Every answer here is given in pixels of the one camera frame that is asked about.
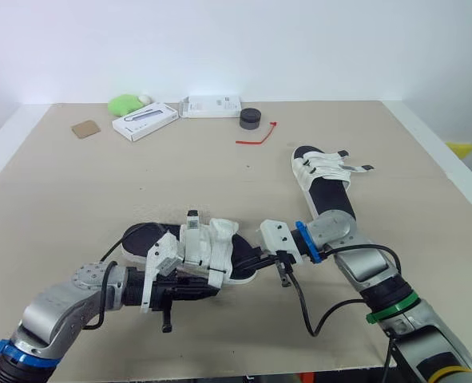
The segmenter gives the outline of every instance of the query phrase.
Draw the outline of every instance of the black wire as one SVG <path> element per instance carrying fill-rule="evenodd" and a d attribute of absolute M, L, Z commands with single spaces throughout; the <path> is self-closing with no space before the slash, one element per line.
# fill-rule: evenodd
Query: black wire
<path fill-rule="evenodd" d="M 394 341 L 392 338 L 388 341 L 388 351 L 387 357 L 385 358 L 385 365 L 383 366 L 383 377 L 381 378 L 381 383 L 385 383 L 387 381 L 388 371 L 390 371 L 390 359 L 392 358 L 392 346 L 394 345 Z"/>
<path fill-rule="evenodd" d="M 113 269 L 117 263 L 115 261 L 111 261 L 108 263 L 106 267 L 106 272 L 104 277 L 102 278 L 102 285 L 101 285 L 101 302 L 99 304 L 99 320 L 95 325 L 87 325 L 83 327 L 83 330 L 96 330 L 102 326 L 102 323 L 105 321 L 105 309 L 106 309 L 106 290 L 108 289 L 108 277 L 109 272 Z"/>
<path fill-rule="evenodd" d="M 296 288 L 296 291 L 298 293 L 299 304 L 301 305 L 301 312 L 303 313 L 303 320 L 305 322 L 305 326 L 307 327 L 308 333 L 312 337 L 317 337 L 319 335 L 325 321 L 328 319 L 330 315 L 333 314 L 334 311 L 336 311 L 340 307 L 344 307 L 352 303 L 365 303 L 363 299 L 348 299 L 347 301 L 342 301 L 342 302 L 337 303 L 336 305 L 332 306 L 326 313 L 324 313 L 323 317 L 319 321 L 319 324 L 317 325 L 315 330 L 313 330 L 312 325 L 310 323 L 310 317 L 308 316 L 308 308 L 307 308 L 307 303 L 305 301 L 305 296 L 303 295 L 303 290 L 301 290 L 301 286 L 299 285 L 298 280 L 296 279 L 296 277 L 294 276 L 292 272 L 288 273 L 288 276 L 291 279 L 291 282 Z"/>
<path fill-rule="evenodd" d="M 166 230 L 163 228 L 163 226 L 159 223 L 156 222 L 146 222 L 146 223 L 141 223 L 140 225 L 136 226 L 134 229 L 132 229 L 129 233 L 123 235 L 118 241 L 114 243 L 113 246 L 110 247 L 108 251 L 106 251 L 106 254 L 104 254 L 101 258 L 101 262 L 104 262 L 110 255 L 113 253 L 113 251 L 122 243 L 124 242 L 129 236 L 133 235 L 140 229 L 143 229 L 144 227 L 150 226 L 150 225 L 156 225 L 161 232 L 164 234 Z"/>
<path fill-rule="evenodd" d="M 373 243 L 360 243 L 359 245 L 337 247 L 336 249 L 320 252 L 320 254 L 323 255 L 324 257 L 327 257 L 328 255 L 339 253 L 340 251 L 357 250 L 357 249 L 378 249 L 378 250 L 386 251 L 394 259 L 395 268 L 397 269 L 398 273 L 401 274 L 403 269 L 401 267 L 401 261 L 399 260 L 399 256 L 397 255 L 397 253 L 395 253 L 395 251 L 383 245 L 375 245 Z"/>

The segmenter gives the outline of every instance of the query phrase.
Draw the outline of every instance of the yellow object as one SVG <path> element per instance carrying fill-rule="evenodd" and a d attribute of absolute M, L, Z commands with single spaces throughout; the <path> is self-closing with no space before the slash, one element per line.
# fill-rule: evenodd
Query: yellow object
<path fill-rule="evenodd" d="M 457 144 L 455 142 L 446 142 L 446 146 L 448 146 L 450 150 L 454 152 L 460 160 L 472 153 L 472 144 Z"/>
<path fill-rule="evenodd" d="M 446 376 L 448 373 L 471 373 L 471 369 L 467 369 L 462 365 L 450 365 L 448 367 L 444 367 L 443 369 L 439 369 L 429 378 L 427 383 L 436 383 L 442 377 Z"/>

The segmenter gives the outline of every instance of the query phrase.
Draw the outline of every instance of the table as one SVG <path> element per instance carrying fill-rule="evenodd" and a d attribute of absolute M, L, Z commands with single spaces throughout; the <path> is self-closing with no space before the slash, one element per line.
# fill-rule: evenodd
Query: table
<path fill-rule="evenodd" d="M 0 174 L 0 338 L 8 338 L 33 296 L 93 262 L 133 223 L 233 219 L 257 245 L 266 218 L 308 221 L 292 175 L 295 147 L 346 149 L 349 164 L 375 171 L 352 177 L 359 227 L 394 248 L 403 275 L 472 353 L 472 207 L 404 127 L 374 101 L 252 103 L 257 132 L 237 119 L 178 120 L 139 140 L 111 128 L 106 105 L 53 105 Z M 79 140 L 70 126 L 95 120 Z M 261 138 L 261 146 L 236 140 Z M 113 257 L 125 264 L 116 251 Z M 332 260 L 297 267 L 313 318 L 357 294 Z M 161 314 L 137 307 L 107 313 L 85 331 L 53 381 L 131 381 L 289 373 L 381 365 L 387 340 L 363 305 L 337 311 L 318 338 L 303 326 L 292 288 L 276 270 L 215 298 L 176 302 L 174 331 Z"/>

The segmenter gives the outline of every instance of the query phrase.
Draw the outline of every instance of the yellow ring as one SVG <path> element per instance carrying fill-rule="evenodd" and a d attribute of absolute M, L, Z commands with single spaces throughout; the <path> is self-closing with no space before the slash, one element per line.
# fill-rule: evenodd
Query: yellow ring
<path fill-rule="evenodd" d="M 471 369 L 467 369 L 466 367 L 463 367 L 462 365 L 450 365 L 448 367 L 443 367 L 442 369 L 439 369 L 435 373 L 431 375 L 427 383 L 436 383 L 439 381 L 442 377 L 447 375 L 448 373 L 471 373 Z"/>

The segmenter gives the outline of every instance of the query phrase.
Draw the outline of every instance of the white box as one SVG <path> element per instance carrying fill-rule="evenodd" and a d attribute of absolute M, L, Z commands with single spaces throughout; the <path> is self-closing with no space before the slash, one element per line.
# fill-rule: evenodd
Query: white box
<path fill-rule="evenodd" d="M 154 102 L 116 119 L 113 128 L 130 141 L 139 140 L 179 118 L 179 113 L 162 102 Z"/>
<path fill-rule="evenodd" d="M 186 118 L 239 117 L 239 96 L 189 96 L 180 102 L 180 116 Z"/>

